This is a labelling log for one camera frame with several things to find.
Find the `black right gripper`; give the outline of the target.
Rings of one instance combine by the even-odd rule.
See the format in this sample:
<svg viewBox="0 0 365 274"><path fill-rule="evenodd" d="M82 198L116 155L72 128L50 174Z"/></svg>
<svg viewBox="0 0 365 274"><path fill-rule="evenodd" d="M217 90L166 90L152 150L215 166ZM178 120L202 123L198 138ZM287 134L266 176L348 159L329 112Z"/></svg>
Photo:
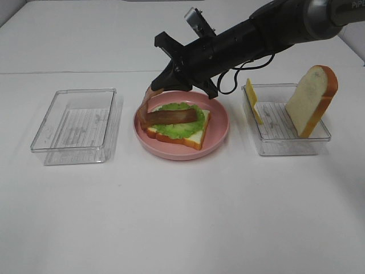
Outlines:
<svg viewBox="0 0 365 274"><path fill-rule="evenodd" d="M168 63L162 73L151 83L157 91L190 91L198 87L210 99L218 96L218 88L211 78L244 62L254 61L272 53L250 20L243 21L213 38L200 38L187 46L170 37L165 31L155 36L159 47L173 60L182 57L182 68Z"/></svg>

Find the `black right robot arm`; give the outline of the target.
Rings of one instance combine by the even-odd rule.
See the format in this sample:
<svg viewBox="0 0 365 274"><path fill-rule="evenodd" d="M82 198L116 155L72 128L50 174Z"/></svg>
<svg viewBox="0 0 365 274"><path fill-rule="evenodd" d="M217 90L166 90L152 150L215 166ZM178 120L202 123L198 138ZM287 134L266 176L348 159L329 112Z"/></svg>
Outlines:
<svg viewBox="0 0 365 274"><path fill-rule="evenodd" d="M219 35L198 9L190 9L185 20L198 39L184 46L165 32L155 36L155 46L171 60L151 89L198 87L213 99L220 85L212 77L246 70L246 62L272 58L297 43L331 39L343 26L364 20L364 1L271 1Z"/></svg>

